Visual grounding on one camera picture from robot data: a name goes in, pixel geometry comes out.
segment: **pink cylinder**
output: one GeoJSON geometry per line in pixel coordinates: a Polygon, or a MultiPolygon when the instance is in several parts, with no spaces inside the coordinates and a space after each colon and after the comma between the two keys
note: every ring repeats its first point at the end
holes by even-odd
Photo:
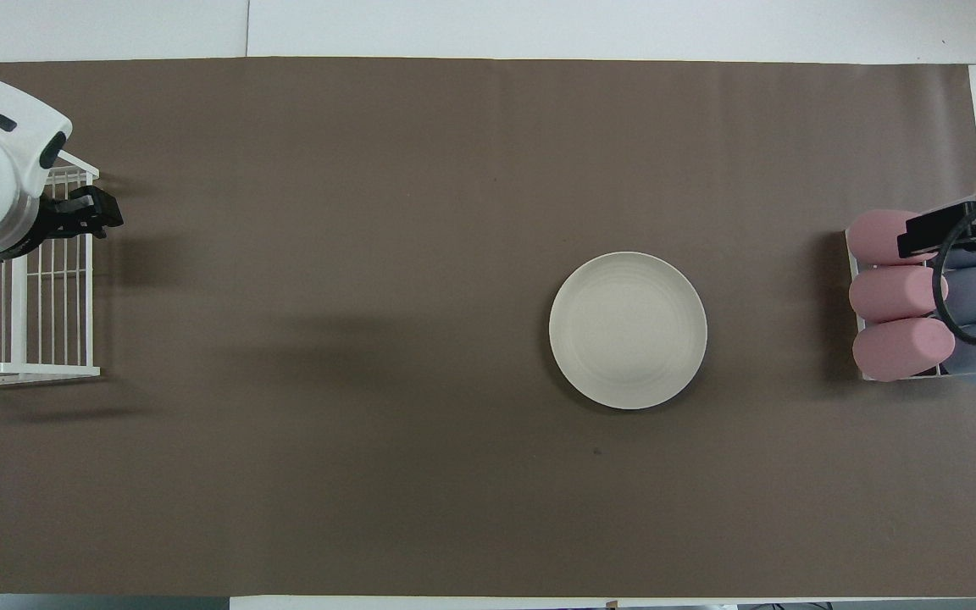
{"type": "Polygon", "coordinates": [[[929,260],[934,254],[910,258],[898,255],[898,236],[906,232],[906,221],[917,216],[917,212],[903,209],[872,209],[861,213],[846,233],[849,252],[867,265],[914,265],[929,260]]]}
{"type": "MultiPolygon", "coordinates": [[[[948,282],[941,279],[940,285],[946,297],[948,282]]],[[[861,271],[849,285],[849,304],[870,323],[924,316],[936,309],[933,270],[902,265],[861,271]]]]}
{"type": "Polygon", "coordinates": [[[876,381],[910,377],[944,362],[956,337],[934,318],[910,318],[872,325],[853,340],[853,360],[876,381]]]}

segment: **brown tabletop mat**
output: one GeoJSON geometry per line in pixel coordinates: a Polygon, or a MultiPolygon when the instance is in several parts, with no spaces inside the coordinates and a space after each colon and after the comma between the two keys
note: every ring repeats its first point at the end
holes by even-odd
{"type": "Polygon", "coordinates": [[[867,383],[840,232],[976,178],[965,66],[0,64],[127,224],[92,383],[0,390],[0,591],[976,596],[976,387],[867,383]],[[603,253],[709,319],[617,413],[547,346],[603,253]]]}

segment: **black cable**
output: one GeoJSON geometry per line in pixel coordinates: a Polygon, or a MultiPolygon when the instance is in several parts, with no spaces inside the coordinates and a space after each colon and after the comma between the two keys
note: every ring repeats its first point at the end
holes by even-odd
{"type": "Polygon", "coordinates": [[[951,312],[948,310],[948,306],[944,302],[944,263],[948,259],[948,253],[951,248],[959,239],[966,228],[969,227],[973,221],[976,220],[976,209],[974,209],[968,215],[963,216],[956,225],[948,231],[948,236],[944,238],[944,242],[940,244],[940,250],[936,253],[936,258],[933,260],[933,301],[936,302],[936,317],[938,317],[941,323],[944,323],[945,327],[952,332],[956,339],[967,343],[969,345],[976,345],[976,336],[969,335],[964,329],[959,327],[951,317],[951,312]]]}

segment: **ceramic plate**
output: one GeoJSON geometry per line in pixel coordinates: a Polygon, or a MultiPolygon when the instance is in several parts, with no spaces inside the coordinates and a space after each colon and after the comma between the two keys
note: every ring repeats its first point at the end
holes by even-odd
{"type": "Polygon", "coordinates": [[[582,394],[616,409],[675,397],[706,354],[706,313],[673,265],[639,252],[590,260],[552,303],[549,340],[582,394]]]}

